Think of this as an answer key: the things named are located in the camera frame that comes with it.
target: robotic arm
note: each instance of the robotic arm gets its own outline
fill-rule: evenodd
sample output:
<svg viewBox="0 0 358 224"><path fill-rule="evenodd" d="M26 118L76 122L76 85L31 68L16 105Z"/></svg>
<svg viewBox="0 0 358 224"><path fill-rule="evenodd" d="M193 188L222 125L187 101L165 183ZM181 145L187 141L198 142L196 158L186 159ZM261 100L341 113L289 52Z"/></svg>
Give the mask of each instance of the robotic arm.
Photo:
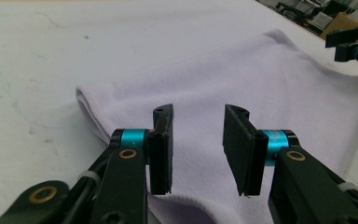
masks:
<svg viewBox="0 0 358 224"><path fill-rule="evenodd" d="M358 61L358 28L340 30L327 35L325 47L336 47L336 62Z"/></svg>
<svg viewBox="0 0 358 224"><path fill-rule="evenodd" d="M118 129L108 148L72 189L47 181L24 191L0 217L0 224L147 223L145 166L150 192L172 186L173 106L153 111L154 129Z"/></svg>
<svg viewBox="0 0 358 224"><path fill-rule="evenodd" d="M259 195L275 165L268 206L274 223L358 223L358 191L304 150L288 130L257 130L249 112L226 105L223 147L240 196Z"/></svg>

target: white table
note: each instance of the white table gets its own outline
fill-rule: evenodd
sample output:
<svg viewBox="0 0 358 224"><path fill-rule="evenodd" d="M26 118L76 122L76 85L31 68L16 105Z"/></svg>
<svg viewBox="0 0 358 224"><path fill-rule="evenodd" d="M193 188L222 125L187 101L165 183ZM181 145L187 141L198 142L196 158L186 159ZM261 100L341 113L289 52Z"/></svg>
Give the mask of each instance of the white table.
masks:
<svg viewBox="0 0 358 224"><path fill-rule="evenodd" d="M322 39L251 0L0 2L0 216L34 184L73 186L103 151L77 85L140 76L276 28L358 76L357 62L335 63ZM358 184L358 151L347 178Z"/></svg>

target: folded cloth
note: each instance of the folded cloth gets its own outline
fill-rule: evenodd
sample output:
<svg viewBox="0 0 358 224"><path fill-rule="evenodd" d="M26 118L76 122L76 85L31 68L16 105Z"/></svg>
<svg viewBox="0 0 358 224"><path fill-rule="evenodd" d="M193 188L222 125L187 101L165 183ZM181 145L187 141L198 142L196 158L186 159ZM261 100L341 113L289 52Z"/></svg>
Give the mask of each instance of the folded cloth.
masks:
<svg viewBox="0 0 358 224"><path fill-rule="evenodd" d="M274 30L151 74L78 87L76 97L106 144L116 128L152 128L173 104L172 194L150 196L161 223L271 223L266 168L261 196L239 197L222 147L225 104L250 111L257 129L290 129L301 146L342 172L358 128L358 77L329 70Z"/></svg>

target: black plastic part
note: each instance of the black plastic part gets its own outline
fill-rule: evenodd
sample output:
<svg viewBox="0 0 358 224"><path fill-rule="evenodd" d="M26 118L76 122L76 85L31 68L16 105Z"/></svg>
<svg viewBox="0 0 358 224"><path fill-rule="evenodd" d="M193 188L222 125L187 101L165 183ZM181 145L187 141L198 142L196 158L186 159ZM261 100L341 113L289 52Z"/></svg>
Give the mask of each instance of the black plastic part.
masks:
<svg viewBox="0 0 358 224"><path fill-rule="evenodd" d="M153 110L154 130L147 135L150 192L166 194L172 187L173 105Z"/></svg>
<svg viewBox="0 0 358 224"><path fill-rule="evenodd" d="M336 54L335 54L334 61L345 63L350 60L358 60L358 55L357 58L355 57L356 56L355 51L357 48L358 48L358 43L338 45L336 47Z"/></svg>
<svg viewBox="0 0 358 224"><path fill-rule="evenodd" d="M121 143L121 135L123 134L124 129L116 129L112 136L110 137L109 146L113 148L119 148Z"/></svg>
<svg viewBox="0 0 358 224"><path fill-rule="evenodd" d="M305 160L293 160L300 153ZM320 162L301 147L283 147L278 153L268 199L274 223L357 223L358 209Z"/></svg>
<svg viewBox="0 0 358 224"><path fill-rule="evenodd" d="M358 27L350 30L339 30L326 36L325 47L332 48L358 40Z"/></svg>
<svg viewBox="0 0 358 224"><path fill-rule="evenodd" d="M289 142L289 147L301 147L300 141L298 140L296 134L291 130L282 130L287 137Z"/></svg>
<svg viewBox="0 0 358 224"><path fill-rule="evenodd" d="M120 157L119 155L123 155L123 151L127 149L134 150L136 155L127 159ZM146 222L147 191L144 153L136 147L114 150L107 164L101 188L97 193L89 223L142 224Z"/></svg>
<svg viewBox="0 0 358 224"><path fill-rule="evenodd" d="M249 112L226 105L223 147L240 195L259 195L269 138L249 121Z"/></svg>
<svg viewBox="0 0 358 224"><path fill-rule="evenodd" d="M30 187L0 217L0 224L60 223L68 193L68 186L61 181L46 181Z"/></svg>

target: lavender towel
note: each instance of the lavender towel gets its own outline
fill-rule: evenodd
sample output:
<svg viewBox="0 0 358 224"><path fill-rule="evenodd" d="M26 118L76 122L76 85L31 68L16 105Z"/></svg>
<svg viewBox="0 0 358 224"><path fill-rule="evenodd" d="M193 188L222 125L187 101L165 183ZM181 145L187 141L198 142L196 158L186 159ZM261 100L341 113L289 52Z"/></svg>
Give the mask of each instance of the lavender towel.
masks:
<svg viewBox="0 0 358 224"><path fill-rule="evenodd" d="M272 223L267 199L239 197L222 147L224 105L248 109L258 129L293 130L303 148L342 173L358 128L358 77L316 63L275 30L151 74L76 90L93 132L152 128L151 111L173 104L172 194L149 197L161 223Z"/></svg>

